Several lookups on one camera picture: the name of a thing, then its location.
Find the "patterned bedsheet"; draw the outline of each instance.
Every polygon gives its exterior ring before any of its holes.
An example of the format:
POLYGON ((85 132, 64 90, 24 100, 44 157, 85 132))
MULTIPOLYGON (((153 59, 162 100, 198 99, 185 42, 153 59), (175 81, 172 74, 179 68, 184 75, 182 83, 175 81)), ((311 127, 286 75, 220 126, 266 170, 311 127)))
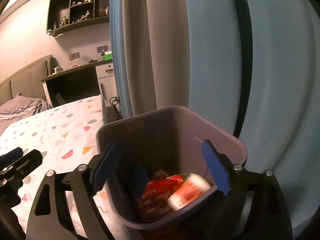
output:
MULTIPOLYGON (((44 157, 43 164, 24 179, 18 191, 21 203, 12 208, 25 232, 33 199, 45 173, 73 171, 98 153, 95 136, 107 116, 103 105, 101 96, 65 104, 13 123, 0 137, 0 156, 21 147, 25 154, 37 149, 44 157)), ((73 195, 66 192, 66 196, 76 232, 85 236, 73 195)), ((127 239, 127 230, 110 210, 105 189, 94 200, 110 231, 120 239, 127 239)))

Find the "red snack package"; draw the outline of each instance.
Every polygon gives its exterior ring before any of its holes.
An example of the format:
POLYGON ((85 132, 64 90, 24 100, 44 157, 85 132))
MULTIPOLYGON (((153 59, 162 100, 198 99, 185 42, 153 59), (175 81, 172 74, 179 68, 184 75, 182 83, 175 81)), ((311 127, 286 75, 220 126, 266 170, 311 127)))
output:
POLYGON ((162 179, 150 181, 140 199, 137 200, 141 220, 150 223, 162 218, 172 211, 167 199, 178 190, 182 181, 176 179, 162 179))
POLYGON ((175 179, 175 180, 179 180, 179 181, 185 181, 187 178, 184 174, 180 174, 180 175, 174 175, 171 177, 168 177, 167 179, 175 179))

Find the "white cabinet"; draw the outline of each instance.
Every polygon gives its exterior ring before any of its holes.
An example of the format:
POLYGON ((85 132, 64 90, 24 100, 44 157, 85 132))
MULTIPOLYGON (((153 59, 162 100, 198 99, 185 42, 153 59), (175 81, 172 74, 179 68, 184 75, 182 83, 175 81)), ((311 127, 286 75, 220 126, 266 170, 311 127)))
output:
POLYGON ((109 102, 110 98, 118 96, 113 64, 96 66, 96 71, 101 95, 106 102, 106 106, 111 106, 109 102))

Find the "wall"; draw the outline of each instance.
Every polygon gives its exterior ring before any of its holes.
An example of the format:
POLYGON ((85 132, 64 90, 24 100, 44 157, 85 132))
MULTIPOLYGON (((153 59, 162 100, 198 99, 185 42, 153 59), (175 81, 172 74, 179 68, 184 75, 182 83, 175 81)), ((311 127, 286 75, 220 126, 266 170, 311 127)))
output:
POLYGON ((73 30, 51 42, 46 34, 49 0, 31 0, 0 24, 0 83, 29 63, 52 54, 63 69, 101 60, 97 47, 111 49, 109 24, 73 30), (70 61, 69 54, 80 52, 70 61))

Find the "bed headboard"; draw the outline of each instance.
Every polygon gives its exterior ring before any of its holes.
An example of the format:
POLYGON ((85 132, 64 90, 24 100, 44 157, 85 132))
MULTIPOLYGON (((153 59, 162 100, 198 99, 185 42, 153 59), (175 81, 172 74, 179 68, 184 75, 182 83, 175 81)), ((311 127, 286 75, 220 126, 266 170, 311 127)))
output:
POLYGON ((20 69, 0 83, 0 106, 18 93, 30 98, 46 99, 41 80, 52 72, 52 55, 45 56, 20 69))

